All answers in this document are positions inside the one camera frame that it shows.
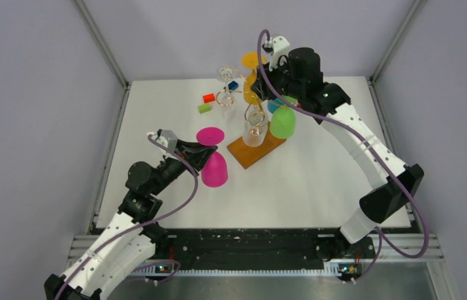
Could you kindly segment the blue plastic wine glass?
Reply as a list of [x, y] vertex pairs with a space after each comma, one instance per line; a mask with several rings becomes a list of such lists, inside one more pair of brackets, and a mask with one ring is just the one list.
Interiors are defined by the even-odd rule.
[[274, 114], [274, 112], [275, 112], [278, 108], [284, 106], [284, 103], [283, 103], [280, 99], [278, 99], [278, 98], [272, 99], [272, 100], [267, 100], [266, 102], [267, 102], [268, 111], [269, 111], [271, 114]]

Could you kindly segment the yellow plastic wine glass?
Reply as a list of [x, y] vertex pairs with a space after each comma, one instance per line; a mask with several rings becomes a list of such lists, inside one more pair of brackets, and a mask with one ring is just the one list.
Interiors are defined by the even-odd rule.
[[262, 100], [251, 90], [257, 78], [258, 55], [257, 52], [246, 53], [241, 60], [242, 66], [249, 70], [250, 73], [244, 80], [243, 84], [243, 97], [248, 104], [260, 105]]

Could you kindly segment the pink plastic wine glass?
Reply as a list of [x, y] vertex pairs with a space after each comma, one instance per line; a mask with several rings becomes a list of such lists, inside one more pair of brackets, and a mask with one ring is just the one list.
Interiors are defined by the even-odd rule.
[[[204, 146], [217, 146], [224, 140], [225, 134], [218, 127], [205, 127], [197, 135], [197, 142]], [[207, 187], [218, 188], [228, 180], [228, 166], [225, 158], [215, 151], [201, 170], [201, 180]]]

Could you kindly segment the clear tall wine glass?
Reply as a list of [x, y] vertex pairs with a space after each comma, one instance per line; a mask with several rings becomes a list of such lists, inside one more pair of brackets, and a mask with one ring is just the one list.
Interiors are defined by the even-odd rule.
[[229, 88], [229, 84], [234, 79], [233, 67], [220, 67], [218, 71], [218, 79], [224, 83], [224, 87], [217, 93], [216, 102], [226, 122], [230, 122], [234, 119], [237, 113], [237, 102], [234, 96], [234, 90]]

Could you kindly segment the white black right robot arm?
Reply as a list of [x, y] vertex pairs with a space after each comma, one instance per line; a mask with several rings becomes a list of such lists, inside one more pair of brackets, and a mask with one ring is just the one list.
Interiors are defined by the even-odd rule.
[[339, 141], [371, 186], [335, 233], [336, 252], [350, 258], [359, 251], [360, 240], [414, 203], [423, 168], [407, 164], [377, 138], [344, 89], [324, 79], [320, 55], [310, 47], [261, 46], [256, 59], [252, 91], [263, 100], [285, 99], [286, 108], [313, 118]]

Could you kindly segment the green plastic wine glass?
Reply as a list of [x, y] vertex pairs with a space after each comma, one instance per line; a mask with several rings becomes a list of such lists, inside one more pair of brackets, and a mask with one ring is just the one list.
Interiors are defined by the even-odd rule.
[[294, 134], [296, 129], [295, 110], [284, 104], [284, 106], [278, 108], [272, 114], [270, 122], [269, 130], [274, 137], [288, 139]]

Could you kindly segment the clear glass tumbler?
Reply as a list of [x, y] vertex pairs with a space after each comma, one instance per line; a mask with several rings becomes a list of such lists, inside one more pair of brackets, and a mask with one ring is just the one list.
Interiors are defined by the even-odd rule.
[[254, 109], [247, 112], [244, 117], [243, 142], [252, 148], [262, 145], [268, 131], [267, 115], [260, 109]]

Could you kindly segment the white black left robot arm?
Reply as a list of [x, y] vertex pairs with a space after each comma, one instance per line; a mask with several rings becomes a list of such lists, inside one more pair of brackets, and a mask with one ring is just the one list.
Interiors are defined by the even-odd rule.
[[[178, 139], [172, 131], [148, 134], [148, 141], [164, 156], [154, 167], [138, 161], [128, 170], [127, 193], [112, 220], [84, 254], [62, 274], [50, 275], [44, 283], [46, 299], [107, 299], [138, 266], [168, 252], [166, 230], [158, 222], [187, 206], [198, 190], [198, 172], [217, 146]], [[188, 199], [158, 216], [158, 194], [185, 171], [193, 177]]]

